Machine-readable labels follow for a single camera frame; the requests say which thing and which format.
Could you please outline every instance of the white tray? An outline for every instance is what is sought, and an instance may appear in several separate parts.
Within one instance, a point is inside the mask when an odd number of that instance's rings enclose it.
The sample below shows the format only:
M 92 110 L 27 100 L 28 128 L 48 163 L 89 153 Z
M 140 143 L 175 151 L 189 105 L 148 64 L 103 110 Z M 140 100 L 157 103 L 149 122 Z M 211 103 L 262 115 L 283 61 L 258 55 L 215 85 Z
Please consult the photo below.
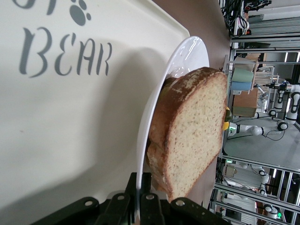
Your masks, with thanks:
M 0 224 L 29 224 L 83 196 L 102 202 L 125 189 L 143 109 L 189 37 L 150 0 L 84 2 L 0 7 Z M 90 75 L 85 58 L 78 66 L 89 38 Z

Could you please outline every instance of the green object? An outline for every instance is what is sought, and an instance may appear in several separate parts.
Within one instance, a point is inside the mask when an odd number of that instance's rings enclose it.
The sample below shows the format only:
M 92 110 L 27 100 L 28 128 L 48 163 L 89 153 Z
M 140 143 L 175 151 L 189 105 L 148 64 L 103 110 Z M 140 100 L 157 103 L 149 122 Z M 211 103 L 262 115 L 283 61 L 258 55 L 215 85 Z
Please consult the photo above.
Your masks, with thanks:
M 248 82 L 252 82 L 252 79 L 253 79 L 252 72 L 237 67 L 234 69 L 232 81 L 248 83 Z
M 229 122 L 233 119 L 233 115 L 229 109 L 226 109 L 225 122 Z

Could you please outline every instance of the paw print logo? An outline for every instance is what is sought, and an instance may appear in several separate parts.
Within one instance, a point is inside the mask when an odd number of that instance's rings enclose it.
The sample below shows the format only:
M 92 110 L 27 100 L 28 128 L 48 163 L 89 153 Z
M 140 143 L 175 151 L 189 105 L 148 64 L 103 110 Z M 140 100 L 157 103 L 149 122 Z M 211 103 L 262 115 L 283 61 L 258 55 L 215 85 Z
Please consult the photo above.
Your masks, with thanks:
M 91 16 L 89 13 L 85 14 L 85 10 L 87 9 L 87 6 L 83 0 L 78 1 L 79 6 L 72 5 L 70 7 L 70 15 L 75 23 L 77 23 L 80 26 L 83 26 L 87 20 L 91 20 Z

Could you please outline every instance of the bread slice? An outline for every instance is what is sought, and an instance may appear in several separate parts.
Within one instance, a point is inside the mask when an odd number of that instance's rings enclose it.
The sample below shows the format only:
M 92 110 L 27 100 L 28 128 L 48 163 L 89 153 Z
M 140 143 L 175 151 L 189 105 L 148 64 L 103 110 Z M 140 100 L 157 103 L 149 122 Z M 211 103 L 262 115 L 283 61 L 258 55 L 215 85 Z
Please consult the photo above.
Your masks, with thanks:
M 203 67 L 161 91 L 149 131 L 152 175 L 169 201 L 186 197 L 219 153 L 227 77 Z

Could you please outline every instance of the bread crust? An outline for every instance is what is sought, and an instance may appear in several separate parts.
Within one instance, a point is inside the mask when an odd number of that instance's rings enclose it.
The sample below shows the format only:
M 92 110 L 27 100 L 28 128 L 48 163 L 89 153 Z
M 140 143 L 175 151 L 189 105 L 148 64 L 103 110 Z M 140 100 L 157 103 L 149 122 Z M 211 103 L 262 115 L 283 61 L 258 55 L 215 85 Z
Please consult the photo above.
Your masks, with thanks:
M 166 159 L 169 155 L 169 131 L 176 129 L 176 125 L 173 123 L 176 115 L 181 111 L 184 106 L 184 102 L 188 100 L 197 89 L 205 88 L 209 82 L 223 82 L 224 89 L 226 90 L 227 78 L 226 75 L 218 70 L 203 67 L 186 74 L 182 79 L 179 79 L 166 93 L 164 97 L 160 98 L 157 102 L 151 126 L 149 130 L 149 139 L 151 144 L 147 151 L 150 168 L 154 179 L 158 184 L 167 191 L 169 200 L 173 199 L 173 188 L 169 182 L 168 170 Z M 219 133 L 222 133 L 222 126 L 219 128 Z M 222 145 L 222 136 L 218 135 L 216 141 L 219 142 L 219 146 Z

